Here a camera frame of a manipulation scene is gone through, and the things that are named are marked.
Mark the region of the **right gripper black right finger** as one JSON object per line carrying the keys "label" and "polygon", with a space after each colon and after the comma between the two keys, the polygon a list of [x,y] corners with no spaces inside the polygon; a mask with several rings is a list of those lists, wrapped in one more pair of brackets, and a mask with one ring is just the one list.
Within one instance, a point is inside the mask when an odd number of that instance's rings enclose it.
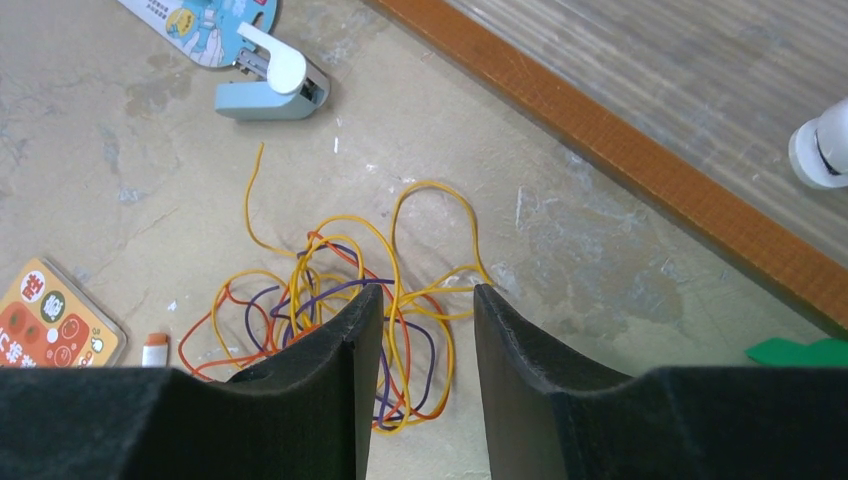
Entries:
{"label": "right gripper black right finger", "polygon": [[671,366],[628,376],[474,290],[495,479],[843,479],[843,368]]}

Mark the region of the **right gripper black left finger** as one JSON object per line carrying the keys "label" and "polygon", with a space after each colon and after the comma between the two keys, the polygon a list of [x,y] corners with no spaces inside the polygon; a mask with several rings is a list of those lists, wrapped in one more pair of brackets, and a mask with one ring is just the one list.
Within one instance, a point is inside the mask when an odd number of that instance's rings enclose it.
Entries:
{"label": "right gripper black left finger", "polygon": [[383,322],[368,286],[225,382],[173,368],[3,369],[5,479],[362,479]]}

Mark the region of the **green plastic bin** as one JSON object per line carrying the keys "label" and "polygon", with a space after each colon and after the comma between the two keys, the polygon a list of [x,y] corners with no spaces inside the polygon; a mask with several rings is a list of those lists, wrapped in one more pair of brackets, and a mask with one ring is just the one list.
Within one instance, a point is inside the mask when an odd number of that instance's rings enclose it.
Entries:
{"label": "green plastic bin", "polygon": [[749,359],[773,367],[847,367],[847,342],[827,338],[810,344],[771,338],[745,350]]}

